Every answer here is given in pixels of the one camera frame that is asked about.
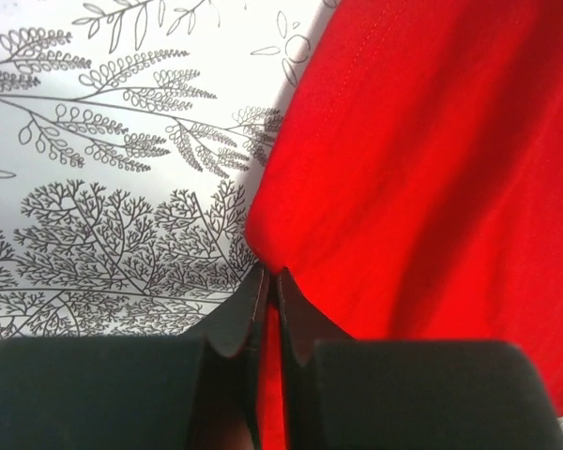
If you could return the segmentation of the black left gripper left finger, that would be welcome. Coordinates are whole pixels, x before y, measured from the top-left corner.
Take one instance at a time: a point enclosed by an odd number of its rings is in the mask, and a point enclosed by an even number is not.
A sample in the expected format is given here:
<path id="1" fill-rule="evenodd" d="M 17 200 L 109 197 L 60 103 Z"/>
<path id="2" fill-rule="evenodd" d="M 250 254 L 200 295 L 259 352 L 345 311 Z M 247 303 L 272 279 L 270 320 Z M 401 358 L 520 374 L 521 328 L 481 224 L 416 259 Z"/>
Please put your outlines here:
<path id="1" fill-rule="evenodd" d="M 257 449 L 268 273 L 179 336 L 0 341 L 0 449 Z"/>

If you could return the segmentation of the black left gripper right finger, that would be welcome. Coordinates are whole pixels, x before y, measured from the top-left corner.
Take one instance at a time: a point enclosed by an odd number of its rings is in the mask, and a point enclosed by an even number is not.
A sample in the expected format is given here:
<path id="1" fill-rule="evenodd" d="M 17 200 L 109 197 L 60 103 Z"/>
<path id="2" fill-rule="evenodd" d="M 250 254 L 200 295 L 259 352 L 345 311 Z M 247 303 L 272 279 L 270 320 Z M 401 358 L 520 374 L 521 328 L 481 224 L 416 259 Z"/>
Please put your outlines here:
<path id="1" fill-rule="evenodd" d="M 358 340 L 277 277 L 292 449 L 563 449 L 539 373 L 496 340 Z"/>

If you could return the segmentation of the red t shirt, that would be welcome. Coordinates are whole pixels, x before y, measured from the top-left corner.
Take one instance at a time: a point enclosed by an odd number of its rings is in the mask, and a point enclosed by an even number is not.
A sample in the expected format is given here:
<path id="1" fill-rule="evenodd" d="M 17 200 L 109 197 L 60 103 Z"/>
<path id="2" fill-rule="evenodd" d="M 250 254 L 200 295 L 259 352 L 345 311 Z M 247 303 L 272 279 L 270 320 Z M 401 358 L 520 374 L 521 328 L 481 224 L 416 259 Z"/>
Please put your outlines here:
<path id="1" fill-rule="evenodd" d="M 563 1 L 343 1 L 249 212 L 360 338 L 503 338 L 563 414 Z"/>

